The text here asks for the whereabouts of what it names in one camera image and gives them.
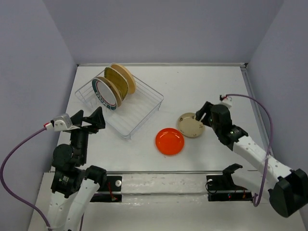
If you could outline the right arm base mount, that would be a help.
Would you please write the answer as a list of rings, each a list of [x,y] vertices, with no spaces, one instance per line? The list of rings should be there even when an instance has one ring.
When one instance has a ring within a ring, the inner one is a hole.
[[[209,202],[253,201],[250,190],[235,185],[223,175],[207,175],[205,189]]]

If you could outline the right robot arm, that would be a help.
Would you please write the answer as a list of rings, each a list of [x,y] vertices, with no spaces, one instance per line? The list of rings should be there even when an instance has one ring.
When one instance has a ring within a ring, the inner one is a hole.
[[[218,140],[258,170],[257,174],[235,175],[239,164],[228,167],[233,184],[255,193],[254,202],[264,198],[282,217],[288,218],[308,203],[308,175],[293,170],[258,146],[248,133],[233,124],[229,107],[206,102],[195,119],[212,128]]]

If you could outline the white green-rimmed plate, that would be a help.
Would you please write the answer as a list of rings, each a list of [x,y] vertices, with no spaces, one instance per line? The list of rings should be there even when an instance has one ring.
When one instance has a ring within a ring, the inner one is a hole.
[[[102,77],[96,77],[91,82],[92,88],[99,101],[108,109],[116,110],[116,98],[110,88],[103,82]]]

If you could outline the white wire dish rack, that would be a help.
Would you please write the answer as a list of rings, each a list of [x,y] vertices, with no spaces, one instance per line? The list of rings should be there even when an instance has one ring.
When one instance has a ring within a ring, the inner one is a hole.
[[[104,77],[104,70],[94,78],[96,77]],[[134,76],[137,87],[135,93],[127,94],[121,106],[112,111],[96,97],[91,84],[94,78],[76,90],[76,97],[92,111],[101,106],[105,121],[125,138],[130,138],[155,111],[159,110],[164,99],[161,93]]]

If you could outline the beige floral plate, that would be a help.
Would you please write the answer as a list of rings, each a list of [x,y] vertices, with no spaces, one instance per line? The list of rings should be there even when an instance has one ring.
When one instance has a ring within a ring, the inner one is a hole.
[[[110,88],[110,90],[112,91],[112,93],[115,96],[116,99],[116,103],[117,103],[117,107],[120,107],[122,104],[122,99],[121,99],[121,95],[119,90],[117,89],[117,87],[109,80],[107,80],[105,77],[102,77],[103,82]]]

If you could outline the tan round plate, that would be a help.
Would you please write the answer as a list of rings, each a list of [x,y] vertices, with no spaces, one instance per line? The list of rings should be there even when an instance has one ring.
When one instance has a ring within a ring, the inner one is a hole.
[[[136,82],[132,73],[121,64],[111,64],[111,68],[120,73],[128,83],[128,94],[134,94],[136,91]]]

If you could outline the woven bamboo tray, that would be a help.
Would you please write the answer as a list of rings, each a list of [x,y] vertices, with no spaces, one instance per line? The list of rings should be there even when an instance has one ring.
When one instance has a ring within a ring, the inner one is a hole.
[[[104,69],[104,77],[117,87],[121,99],[124,100],[128,94],[128,83],[126,79],[111,67],[106,67]]]

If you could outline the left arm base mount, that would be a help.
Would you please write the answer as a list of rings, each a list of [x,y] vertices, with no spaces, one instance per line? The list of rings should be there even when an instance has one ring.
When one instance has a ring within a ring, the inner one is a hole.
[[[122,202],[122,176],[108,175],[104,186],[94,194],[92,203],[121,203]]]

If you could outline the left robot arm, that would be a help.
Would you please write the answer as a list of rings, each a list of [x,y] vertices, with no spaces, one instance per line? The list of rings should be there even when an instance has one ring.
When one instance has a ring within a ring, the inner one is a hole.
[[[51,231],[75,231],[94,194],[107,181],[106,170],[97,166],[80,169],[87,160],[88,139],[105,128],[103,109],[90,116],[79,110],[73,116],[63,114],[44,125],[47,130],[70,133],[70,143],[58,145],[52,154],[55,168],[47,228]]]

